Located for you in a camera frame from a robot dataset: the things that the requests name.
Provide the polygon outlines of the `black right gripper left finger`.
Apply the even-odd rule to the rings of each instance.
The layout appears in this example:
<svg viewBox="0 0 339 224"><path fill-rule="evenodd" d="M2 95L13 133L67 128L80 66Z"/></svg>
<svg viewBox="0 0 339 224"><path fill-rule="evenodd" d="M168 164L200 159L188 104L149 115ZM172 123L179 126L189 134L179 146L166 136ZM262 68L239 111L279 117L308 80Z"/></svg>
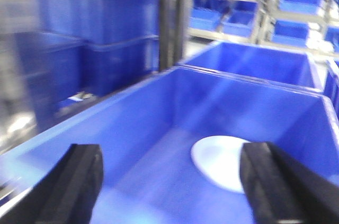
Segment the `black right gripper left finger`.
<svg viewBox="0 0 339 224"><path fill-rule="evenodd" d="M1 223L90 223L103 183L98 144L72 144Z"/></svg>

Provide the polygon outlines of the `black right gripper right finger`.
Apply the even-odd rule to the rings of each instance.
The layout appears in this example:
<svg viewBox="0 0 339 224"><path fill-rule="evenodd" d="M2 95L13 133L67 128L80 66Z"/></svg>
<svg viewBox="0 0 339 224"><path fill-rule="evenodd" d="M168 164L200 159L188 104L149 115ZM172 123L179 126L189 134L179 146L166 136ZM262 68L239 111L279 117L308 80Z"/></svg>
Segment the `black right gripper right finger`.
<svg viewBox="0 0 339 224"><path fill-rule="evenodd" d="M243 144L239 178L255 223L338 223L338 186L271 142Z"/></svg>

